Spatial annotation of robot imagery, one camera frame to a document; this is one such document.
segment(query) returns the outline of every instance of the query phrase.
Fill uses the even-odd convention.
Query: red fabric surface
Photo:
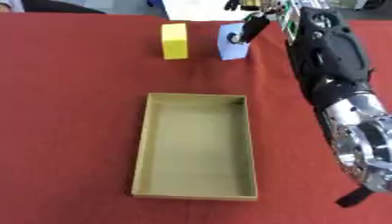
[[[392,197],[342,209],[355,188],[300,94],[274,24],[246,59],[220,61],[219,23],[189,23],[190,59],[163,60],[155,17],[0,15],[0,222],[385,223]],[[392,108],[392,23],[355,22]],[[135,199],[149,92],[246,95],[257,202]]]

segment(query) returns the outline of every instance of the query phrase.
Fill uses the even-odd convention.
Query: yellow cube
[[[186,24],[163,24],[162,46],[165,60],[188,58]]]

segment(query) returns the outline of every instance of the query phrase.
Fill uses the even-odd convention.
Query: white object
[[[13,12],[24,12],[25,11],[21,0],[0,0],[0,4],[9,5],[10,9]]]
[[[163,0],[170,20],[238,21],[250,12],[224,10],[228,0]]]

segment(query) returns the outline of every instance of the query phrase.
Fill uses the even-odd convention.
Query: table
[[[300,94],[273,24],[220,61],[220,23],[189,23],[191,58],[162,59],[163,19],[0,15],[0,221],[12,224],[384,223],[392,197],[342,209],[355,188]],[[352,22],[392,109],[391,22]],[[128,196],[149,92],[246,95],[257,202]]]

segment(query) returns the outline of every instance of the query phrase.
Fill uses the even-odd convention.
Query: tan box
[[[256,200],[246,98],[149,94],[132,194]]]

